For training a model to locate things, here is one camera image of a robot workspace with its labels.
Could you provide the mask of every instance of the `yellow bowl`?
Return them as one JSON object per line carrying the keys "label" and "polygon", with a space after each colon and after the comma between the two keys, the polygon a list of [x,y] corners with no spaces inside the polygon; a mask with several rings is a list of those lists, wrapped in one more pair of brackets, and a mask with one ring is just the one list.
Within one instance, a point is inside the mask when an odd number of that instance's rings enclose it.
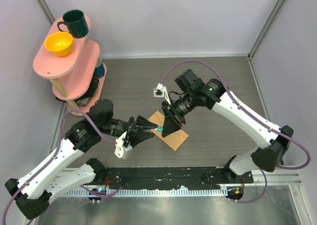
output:
{"label": "yellow bowl", "polygon": [[66,56],[73,50],[73,36],[67,32],[53,33],[45,39],[44,46],[57,56]]}

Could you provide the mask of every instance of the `blue cup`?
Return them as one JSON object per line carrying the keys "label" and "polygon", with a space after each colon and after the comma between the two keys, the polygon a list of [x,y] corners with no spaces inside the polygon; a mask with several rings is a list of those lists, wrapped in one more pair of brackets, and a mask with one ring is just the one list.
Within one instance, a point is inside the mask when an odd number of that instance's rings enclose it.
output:
{"label": "blue cup", "polygon": [[105,68],[104,68],[103,61],[101,60],[101,58],[98,58],[96,68],[94,71],[94,77],[100,79],[104,75],[105,75]]}

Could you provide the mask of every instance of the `white bracket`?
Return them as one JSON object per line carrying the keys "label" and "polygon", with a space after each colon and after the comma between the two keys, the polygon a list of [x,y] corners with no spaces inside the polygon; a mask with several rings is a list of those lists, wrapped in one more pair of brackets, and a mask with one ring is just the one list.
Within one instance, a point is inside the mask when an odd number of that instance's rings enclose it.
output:
{"label": "white bracket", "polygon": [[168,97],[167,88],[162,84],[158,84],[158,86],[153,89],[153,96],[154,98],[165,98],[168,104],[170,105],[170,99]]}
{"label": "white bracket", "polygon": [[82,184],[90,183],[94,180],[96,174],[94,169],[87,164],[82,165],[77,170],[70,172],[62,177],[55,178],[46,188],[48,193],[52,193],[49,203],[64,195],[71,189],[74,189]]}
{"label": "white bracket", "polygon": [[126,159],[129,152],[133,149],[131,145],[128,145],[127,147],[123,146],[123,139],[126,137],[127,132],[125,131],[119,138],[117,138],[115,141],[117,144],[115,145],[114,154],[118,158]]}

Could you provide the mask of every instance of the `white connector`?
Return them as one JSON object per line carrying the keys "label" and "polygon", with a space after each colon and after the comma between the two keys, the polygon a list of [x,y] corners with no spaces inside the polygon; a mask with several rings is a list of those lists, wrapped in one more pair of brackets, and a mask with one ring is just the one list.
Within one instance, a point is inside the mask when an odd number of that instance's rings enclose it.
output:
{"label": "white connector", "polygon": [[115,145],[114,154],[121,159],[126,159],[129,152],[133,149],[131,145],[128,145],[127,147],[123,146],[123,139],[126,135],[127,132],[125,131],[119,138],[115,140],[117,144]]}
{"label": "white connector", "polygon": [[153,89],[153,96],[154,98],[165,98],[166,101],[170,104],[167,88],[162,84],[158,84],[158,86]]}

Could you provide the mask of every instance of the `mug handle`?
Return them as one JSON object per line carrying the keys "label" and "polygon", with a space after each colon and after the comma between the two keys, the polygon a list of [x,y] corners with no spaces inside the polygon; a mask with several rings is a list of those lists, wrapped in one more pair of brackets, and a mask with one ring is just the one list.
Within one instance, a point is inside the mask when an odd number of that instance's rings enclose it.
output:
{"label": "mug handle", "polygon": [[66,23],[65,23],[64,21],[61,21],[61,22],[58,22],[58,23],[57,23],[58,29],[59,29],[61,32],[65,32],[65,31],[63,31],[63,30],[61,30],[61,29],[59,28],[60,24],[66,25]]}

